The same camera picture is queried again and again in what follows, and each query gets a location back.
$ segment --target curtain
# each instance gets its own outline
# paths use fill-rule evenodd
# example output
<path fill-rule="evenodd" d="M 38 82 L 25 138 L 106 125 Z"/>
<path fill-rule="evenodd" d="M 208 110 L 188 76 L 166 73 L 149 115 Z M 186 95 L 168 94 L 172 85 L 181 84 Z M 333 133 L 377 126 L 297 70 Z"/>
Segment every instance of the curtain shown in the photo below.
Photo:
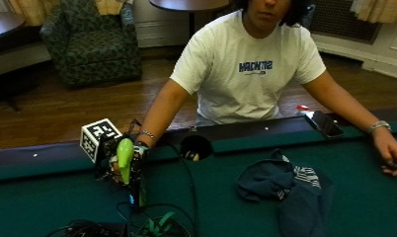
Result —
<path fill-rule="evenodd" d="M 133 4 L 134 0 L 94 0 L 101 15 L 117 15 L 124 2 Z M 40 26 L 44 23 L 50 8 L 58 0 L 0 0 L 0 12 L 22 14 L 28 26 Z"/>
<path fill-rule="evenodd" d="M 353 0 L 350 10 L 370 23 L 397 23 L 397 0 Z"/>
<path fill-rule="evenodd" d="M 94 0 L 100 15 L 118 15 L 125 0 Z"/>

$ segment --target armchair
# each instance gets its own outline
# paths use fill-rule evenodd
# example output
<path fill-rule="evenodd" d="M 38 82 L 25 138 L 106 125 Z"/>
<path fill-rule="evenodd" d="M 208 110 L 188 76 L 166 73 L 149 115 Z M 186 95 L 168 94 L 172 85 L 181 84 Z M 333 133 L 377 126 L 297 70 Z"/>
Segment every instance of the armchair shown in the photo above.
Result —
<path fill-rule="evenodd" d="M 40 34 L 66 87 L 141 77 L 130 4 L 121 15 L 101 16 L 94 0 L 60 0 Z"/>

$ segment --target cell phone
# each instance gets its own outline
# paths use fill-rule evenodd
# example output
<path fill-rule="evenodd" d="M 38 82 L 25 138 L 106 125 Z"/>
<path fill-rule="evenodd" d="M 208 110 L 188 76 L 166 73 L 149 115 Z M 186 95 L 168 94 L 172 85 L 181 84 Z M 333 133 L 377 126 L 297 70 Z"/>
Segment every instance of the cell phone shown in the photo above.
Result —
<path fill-rule="evenodd" d="M 337 139 L 344 136 L 344 131 L 340 126 L 334 123 L 332 118 L 321 111 L 308 112 L 305 119 L 309 124 L 320 130 L 328 139 Z"/>

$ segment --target wristwatch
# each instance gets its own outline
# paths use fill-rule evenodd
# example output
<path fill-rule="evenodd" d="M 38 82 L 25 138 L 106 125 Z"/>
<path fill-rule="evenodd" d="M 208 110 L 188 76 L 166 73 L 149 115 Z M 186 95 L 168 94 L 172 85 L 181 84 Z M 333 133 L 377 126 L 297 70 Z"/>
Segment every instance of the wristwatch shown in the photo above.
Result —
<path fill-rule="evenodd" d="M 370 134 L 381 126 L 386 127 L 387 130 L 391 130 L 390 124 L 385 120 L 379 120 L 367 128 L 366 132 Z"/>

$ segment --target person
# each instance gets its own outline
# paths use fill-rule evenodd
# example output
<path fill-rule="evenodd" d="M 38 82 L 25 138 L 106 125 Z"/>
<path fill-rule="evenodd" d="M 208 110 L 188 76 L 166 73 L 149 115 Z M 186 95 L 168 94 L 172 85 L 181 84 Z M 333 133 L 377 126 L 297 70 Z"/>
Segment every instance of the person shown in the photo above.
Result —
<path fill-rule="evenodd" d="M 290 80 L 361 130 L 369 130 L 383 162 L 397 166 L 397 140 L 332 78 L 309 31 L 297 25 L 308 0 L 237 0 L 238 11 L 192 37 L 149 107 L 137 146 L 152 148 L 193 93 L 197 125 L 277 119 L 277 100 Z M 382 166 L 397 176 L 397 167 Z"/>

